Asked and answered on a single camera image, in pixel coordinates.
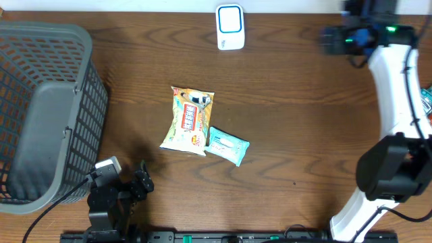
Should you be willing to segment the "yellow chips snack bag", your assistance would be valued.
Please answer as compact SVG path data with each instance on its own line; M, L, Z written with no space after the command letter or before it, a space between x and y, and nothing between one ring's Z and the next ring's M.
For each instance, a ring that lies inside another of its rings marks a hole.
M205 156L214 92L173 86L173 120L161 149Z

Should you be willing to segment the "light blue wet wipes pack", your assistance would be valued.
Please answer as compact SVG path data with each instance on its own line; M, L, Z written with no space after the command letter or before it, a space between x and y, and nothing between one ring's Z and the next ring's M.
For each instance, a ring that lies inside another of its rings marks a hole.
M205 151L227 159L239 167L249 146L249 141L227 134L215 127L210 127L209 143L205 147Z

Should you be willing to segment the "blue mouthwash bottle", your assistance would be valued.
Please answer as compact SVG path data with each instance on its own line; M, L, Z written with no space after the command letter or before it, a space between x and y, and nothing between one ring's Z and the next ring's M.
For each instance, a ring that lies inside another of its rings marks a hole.
M431 88L422 88L421 89L421 101L423 105L423 110L427 114L427 116L431 115L432 112L432 94Z

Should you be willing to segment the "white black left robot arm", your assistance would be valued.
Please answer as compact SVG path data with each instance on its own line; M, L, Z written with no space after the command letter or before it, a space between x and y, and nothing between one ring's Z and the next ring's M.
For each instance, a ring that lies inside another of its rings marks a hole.
M95 164L89 173L91 186L87 198L90 235L93 242L126 242L131 238L132 207L147 198L155 186L141 161L129 182L122 182L122 168L117 157Z

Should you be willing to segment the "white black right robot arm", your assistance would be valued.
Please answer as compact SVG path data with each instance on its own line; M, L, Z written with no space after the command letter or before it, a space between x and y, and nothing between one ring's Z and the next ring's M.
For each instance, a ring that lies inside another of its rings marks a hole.
M423 110L417 72L422 38L411 26L373 24L349 28L329 26L320 44L330 55L364 55L372 73L379 113L379 142L356 166L356 190L330 220L336 242L364 242L367 232L385 213L420 223L395 210L431 183L431 124Z

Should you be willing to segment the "white barcode scanner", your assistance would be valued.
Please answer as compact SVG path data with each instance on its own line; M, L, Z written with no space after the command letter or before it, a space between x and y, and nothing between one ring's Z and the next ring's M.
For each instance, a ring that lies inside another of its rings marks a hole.
M217 47L221 51L242 49L245 45L243 8L238 4L224 4L215 10Z

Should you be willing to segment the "grey plastic mesh basket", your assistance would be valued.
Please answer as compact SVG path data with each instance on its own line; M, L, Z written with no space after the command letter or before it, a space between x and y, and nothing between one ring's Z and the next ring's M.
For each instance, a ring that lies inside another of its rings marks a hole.
M89 191L108 106L89 33L1 23L1 211L28 214Z

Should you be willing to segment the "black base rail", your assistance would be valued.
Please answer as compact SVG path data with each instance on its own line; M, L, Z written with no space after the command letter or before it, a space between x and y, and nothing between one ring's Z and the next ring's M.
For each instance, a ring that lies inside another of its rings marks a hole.
M290 231L283 233L175 233L175 232L146 232L138 234L134 239L101 241L93 238L92 234L62 234L59 242L146 242L146 243L258 243L258 242L334 242L327 232ZM362 242L366 243L397 243L395 233L369 232Z

